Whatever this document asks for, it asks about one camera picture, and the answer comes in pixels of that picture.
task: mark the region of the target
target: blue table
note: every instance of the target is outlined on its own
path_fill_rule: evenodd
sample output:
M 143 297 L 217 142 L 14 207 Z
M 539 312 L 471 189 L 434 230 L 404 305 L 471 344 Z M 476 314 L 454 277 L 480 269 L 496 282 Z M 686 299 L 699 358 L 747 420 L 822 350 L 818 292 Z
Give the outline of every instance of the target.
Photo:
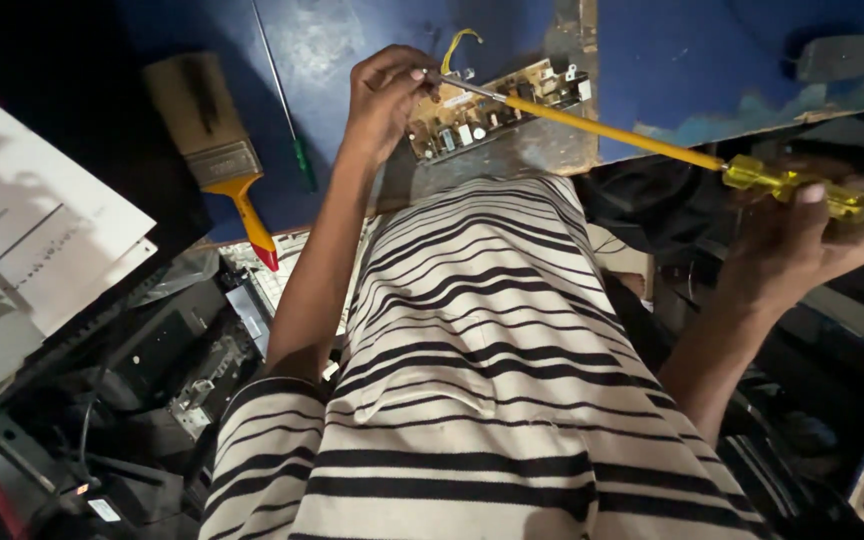
M 352 66 L 389 43 L 440 57 L 454 32 L 471 27 L 486 42 L 462 43 L 452 68 L 473 67 L 485 82 L 544 57 L 546 43 L 563 30 L 555 16 L 563 3 L 569 0 L 258 0 L 294 124 L 321 186 L 316 194 L 300 180 L 249 0 L 119 5 L 145 62 L 188 50 L 219 54 L 266 170 L 249 194 L 268 229 L 285 231 L 307 226 L 318 212 L 342 141 Z M 608 124 L 690 145 L 788 125 L 829 106 L 864 109 L 864 80 L 806 86 L 782 72 L 789 36 L 864 33 L 864 2 L 598 0 L 597 11 L 598 109 Z M 602 163 L 637 154 L 600 141 Z M 206 198 L 216 222 L 210 238 L 244 239 L 231 202 Z

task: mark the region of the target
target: black and white striped shirt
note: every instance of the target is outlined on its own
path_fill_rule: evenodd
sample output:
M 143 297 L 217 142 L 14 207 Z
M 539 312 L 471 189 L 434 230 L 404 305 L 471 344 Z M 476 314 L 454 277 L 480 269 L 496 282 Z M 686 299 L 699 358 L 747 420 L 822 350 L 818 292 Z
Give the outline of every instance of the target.
M 334 394 L 234 397 L 199 538 L 770 535 L 629 344 L 567 178 L 376 222 Z

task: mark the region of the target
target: paintbrush handle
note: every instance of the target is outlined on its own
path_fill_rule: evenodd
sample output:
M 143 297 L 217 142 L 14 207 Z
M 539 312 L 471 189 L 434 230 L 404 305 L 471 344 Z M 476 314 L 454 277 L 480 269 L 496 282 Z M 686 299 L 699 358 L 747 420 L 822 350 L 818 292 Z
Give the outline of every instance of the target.
M 251 242 L 252 249 L 259 260 L 265 263 L 272 272 L 275 272 L 279 270 L 276 243 L 272 241 L 272 235 L 262 220 L 259 219 L 256 207 L 252 206 L 252 201 L 249 200 L 249 187 L 261 176 L 261 173 L 257 173 L 226 179 L 203 187 L 202 191 L 225 195 L 235 203 L 235 209 L 239 211 L 239 217 L 242 218 L 242 225 L 246 228 L 246 237 Z

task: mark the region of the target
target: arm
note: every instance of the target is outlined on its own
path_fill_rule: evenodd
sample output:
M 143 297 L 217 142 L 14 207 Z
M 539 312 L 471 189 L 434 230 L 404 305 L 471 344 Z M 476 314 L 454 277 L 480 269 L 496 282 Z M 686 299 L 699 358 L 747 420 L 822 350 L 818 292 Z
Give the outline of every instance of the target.
M 402 138 L 409 114 L 430 91 L 435 60 L 391 45 L 352 68 L 342 146 L 321 210 L 289 277 L 269 331 L 266 367 L 317 382 L 326 367 L 353 275 L 355 251 L 378 168 Z
M 847 184 L 864 190 L 864 178 Z M 752 204 L 742 225 L 715 293 L 657 374 L 713 447 L 739 379 L 779 318 L 810 289 L 864 264 L 864 224 L 830 224 L 822 184 L 788 205 Z

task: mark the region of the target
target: cable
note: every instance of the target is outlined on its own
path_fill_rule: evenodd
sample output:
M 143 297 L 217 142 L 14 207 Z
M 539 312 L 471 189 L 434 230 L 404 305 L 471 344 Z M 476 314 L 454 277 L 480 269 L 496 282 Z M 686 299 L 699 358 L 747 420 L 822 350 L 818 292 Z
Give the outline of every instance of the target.
M 604 247 L 608 246 L 609 244 L 615 242 L 616 240 L 618 240 L 618 238 L 617 238 L 614 234 L 610 234 L 610 235 L 608 236 L 608 238 L 606 238 L 606 241 L 602 242 L 602 244 L 599 245 L 599 247 L 597 247 L 597 248 L 595 248 L 594 250 L 592 250 L 592 252 L 593 252 L 594 254 L 599 253 L 599 250 L 601 250 L 602 248 L 604 248 Z
M 627 245 L 625 245 L 625 244 L 622 244 L 622 247 L 618 248 L 617 250 L 612 250 L 612 251 L 595 251 L 595 255 L 611 255 L 611 254 L 613 254 L 613 253 L 623 252 L 623 251 L 625 251 L 625 250 L 627 250 L 627 249 L 629 249 L 629 246 L 627 246 Z
M 442 75 L 447 75 L 452 71 L 449 68 L 449 61 L 452 60 L 452 51 L 459 46 L 459 41 L 462 40 L 462 36 L 465 34 L 472 34 L 478 39 L 479 43 L 485 43 L 485 39 L 483 39 L 482 36 L 476 33 L 472 28 L 456 31 L 455 35 L 452 36 L 452 44 L 448 46 L 448 50 L 445 51 L 445 56 L 441 59 L 441 68 L 438 71 L 441 71 Z
M 89 469 L 89 463 L 86 461 L 86 443 L 89 438 L 90 418 L 92 410 L 95 407 L 95 402 L 99 399 L 99 387 L 102 385 L 102 379 L 106 376 L 109 366 L 113 363 L 113 351 L 116 345 L 123 342 L 124 334 L 132 326 L 132 319 L 135 313 L 128 308 L 126 302 L 128 298 L 120 300 L 121 308 L 124 311 L 121 315 L 122 319 L 115 325 L 114 331 L 109 332 L 108 341 L 102 351 L 100 358 L 102 363 L 99 365 L 98 372 L 95 374 L 95 379 L 92 381 L 92 390 L 88 396 L 88 405 L 85 407 L 85 415 L 81 422 L 81 431 L 78 436 L 78 465 L 84 472 L 85 480 L 90 485 L 100 484 L 99 478 L 92 475 Z

